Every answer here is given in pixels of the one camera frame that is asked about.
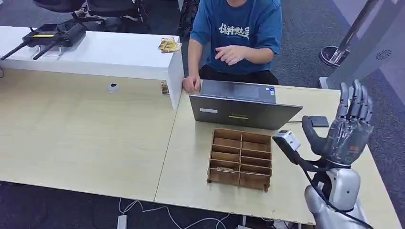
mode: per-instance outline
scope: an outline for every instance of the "power strip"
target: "power strip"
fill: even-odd
[[[118,216],[117,229],[127,229],[127,215]]]

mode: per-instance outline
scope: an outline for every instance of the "white stand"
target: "white stand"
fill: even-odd
[[[388,62],[392,56],[405,52],[405,1],[385,0],[368,30],[353,47],[351,54],[329,77],[320,77],[321,88],[339,89],[351,85]]]

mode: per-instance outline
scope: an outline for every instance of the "chair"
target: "chair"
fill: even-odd
[[[133,21],[140,21],[150,29],[142,0],[87,0],[87,6],[92,16],[119,18],[121,24],[117,31],[128,32],[129,23]]]
[[[80,18],[76,15],[75,11],[79,10],[85,3],[85,0],[33,0],[34,4],[38,7],[58,12],[58,13],[71,13],[73,19],[84,26],[87,30],[88,28],[83,24],[83,22],[99,21],[103,26],[105,26],[106,21],[102,18]]]
[[[180,14],[180,23],[177,33],[181,37],[189,37],[192,31],[195,15],[197,14],[200,0],[184,0]]]

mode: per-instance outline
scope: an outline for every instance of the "laptop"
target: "laptop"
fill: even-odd
[[[276,103],[271,85],[202,80],[190,102],[196,121],[278,130],[302,106]]]

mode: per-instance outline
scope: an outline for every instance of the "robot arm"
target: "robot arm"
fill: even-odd
[[[362,154],[373,131],[369,121],[373,103],[358,80],[353,83],[353,96],[341,84],[341,98],[336,119],[326,138],[319,137],[307,116],[302,128],[312,151],[321,156],[318,161],[306,161],[297,152],[300,143],[290,131],[280,131],[273,137],[289,160],[300,165],[311,185],[305,189],[305,200],[319,229],[364,229],[372,227],[358,200],[360,176],[351,164]],[[309,172],[316,172],[311,179]]]

